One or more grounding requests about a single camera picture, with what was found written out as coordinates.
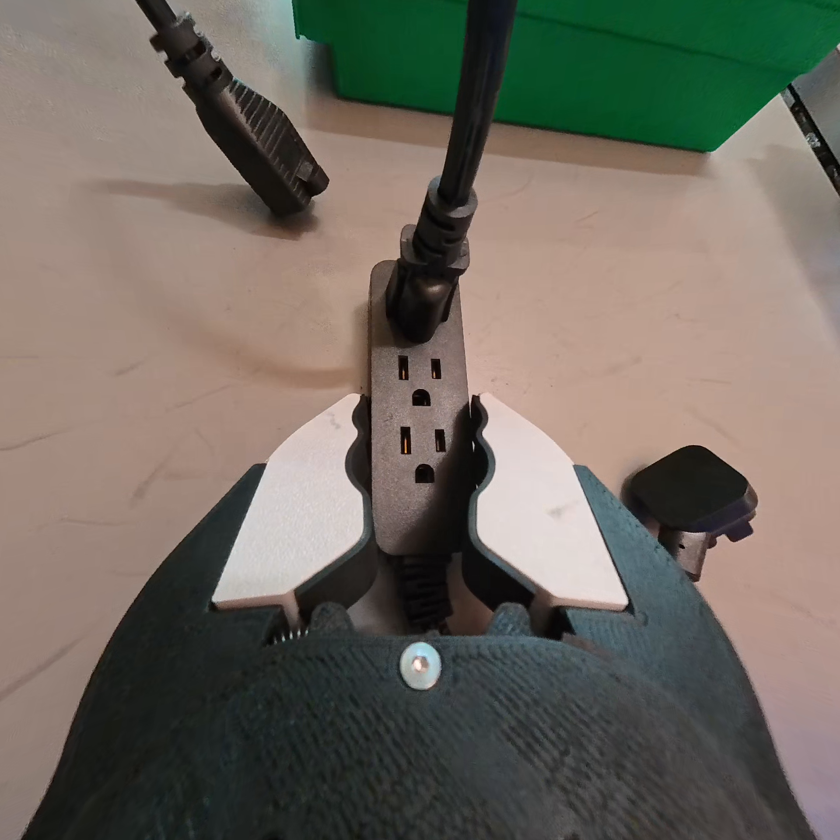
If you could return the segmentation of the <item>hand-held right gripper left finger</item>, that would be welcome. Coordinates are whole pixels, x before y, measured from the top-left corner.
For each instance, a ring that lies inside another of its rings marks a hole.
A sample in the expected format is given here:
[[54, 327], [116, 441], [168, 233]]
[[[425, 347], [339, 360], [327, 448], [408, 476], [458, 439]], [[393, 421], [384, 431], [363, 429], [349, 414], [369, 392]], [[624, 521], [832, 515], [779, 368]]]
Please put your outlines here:
[[368, 402], [348, 394], [267, 459], [213, 593], [219, 610], [351, 608], [377, 575]]

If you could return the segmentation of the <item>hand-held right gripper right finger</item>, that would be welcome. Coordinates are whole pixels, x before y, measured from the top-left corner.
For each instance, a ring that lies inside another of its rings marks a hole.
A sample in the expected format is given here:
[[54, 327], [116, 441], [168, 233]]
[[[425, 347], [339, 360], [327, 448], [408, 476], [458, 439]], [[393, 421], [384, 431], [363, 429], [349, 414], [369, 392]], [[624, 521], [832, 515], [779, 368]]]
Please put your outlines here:
[[620, 613], [629, 598], [574, 467], [552, 438], [492, 394], [475, 395], [476, 488], [463, 551], [468, 588], [489, 609]]

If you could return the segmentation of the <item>black power strip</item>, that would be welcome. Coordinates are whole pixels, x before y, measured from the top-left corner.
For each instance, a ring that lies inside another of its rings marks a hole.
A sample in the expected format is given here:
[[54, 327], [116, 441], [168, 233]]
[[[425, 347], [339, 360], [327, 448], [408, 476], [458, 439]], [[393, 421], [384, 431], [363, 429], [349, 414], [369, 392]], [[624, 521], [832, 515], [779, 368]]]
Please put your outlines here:
[[458, 553], [474, 489], [473, 439], [459, 292], [427, 343], [385, 314], [395, 267], [371, 272], [371, 467], [374, 533], [393, 556]]

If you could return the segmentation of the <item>green plastic bin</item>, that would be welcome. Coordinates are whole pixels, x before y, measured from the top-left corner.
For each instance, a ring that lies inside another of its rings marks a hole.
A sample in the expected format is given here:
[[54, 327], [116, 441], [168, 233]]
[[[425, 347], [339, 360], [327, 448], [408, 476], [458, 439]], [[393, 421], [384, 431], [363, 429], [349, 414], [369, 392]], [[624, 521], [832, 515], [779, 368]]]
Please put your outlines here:
[[[466, 2], [292, 9], [340, 97], [453, 111]], [[838, 1], [518, 2], [495, 119], [713, 152], [838, 40]]]

